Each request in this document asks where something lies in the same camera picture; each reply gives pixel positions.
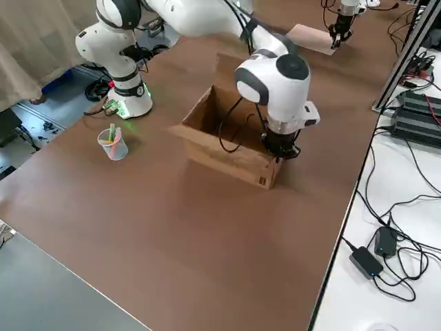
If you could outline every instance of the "open cardboard box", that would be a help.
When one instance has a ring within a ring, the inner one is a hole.
[[[234,153],[228,153],[219,143],[219,125],[240,98],[234,71],[243,61],[218,54],[214,84],[182,123],[170,128],[170,131],[184,139],[190,159],[248,183],[270,189],[283,160],[270,155],[260,142],[263,127],[253,103],[242,100],[223,124],[221,136],[224,146],[232,150],[239,143],[239,149]],[[267,109],[260,107],[260,110],[266,117]]]

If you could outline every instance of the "brown table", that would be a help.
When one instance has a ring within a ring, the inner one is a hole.
[[[256,8],[287,30],[322,28],[318,1]],[[0,217],[154,330],[304,330],[395,60],[397,16],[368,12],[332,57],[302,51],[322,123],[273,190],[188,161],[167,132],[211,84],[218,51],[245,56],[228,36],[184,39],[151,62],[149,115],[82,118],[0,183]],[[116,163],[96,143],[110,121],[130,147]]]

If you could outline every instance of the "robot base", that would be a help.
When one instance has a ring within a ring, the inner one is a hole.
[[[108,103],[115,102],[118,107],[117,114],[123,119],[139,117],[147,114],[153,106],[152,98],[147,87],[142,97],[123,97],[112,88],[107,94]]]

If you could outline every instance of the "black power adapter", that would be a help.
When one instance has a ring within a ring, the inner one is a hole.
[[[349,260],[359,269],[359,271],[367,278],[373,279],[383,271],[381,263],[367,250],[366,247],[356,248],[348,240],[342,240],[351,248],[352,254]]]
[[[375,254],[390,259],[397,252],[397,232],[394,229],[382,226],[375,235]]]

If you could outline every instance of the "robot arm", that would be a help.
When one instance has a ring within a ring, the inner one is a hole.
[[[88,61],[106,67],[115,82],[109,98],[125,105],[126,117],[139,116],[152,106],[136,64],[119,54],[135,42],[132,30],[142,10],[156,12],[187,37],[228,32],[251,39],[256,51],[236,70],[238,91],[268,108],[266,148],[280,158],[298,156],[294,144],[298,131],[320,121],[317,109],[307,101],[309,67],[290,39],[270,33],[248,14],[252,10],[247,0],[96,0],[99,22],[79,34],[76,45]]]
[[[340,44],[351,38],[353,31],[351,25],[356,15],[360,0],[341,0],[341,6],[338,11],[337,22],[329,26],[329,33],[332,38],[332,49],[337,49]]]

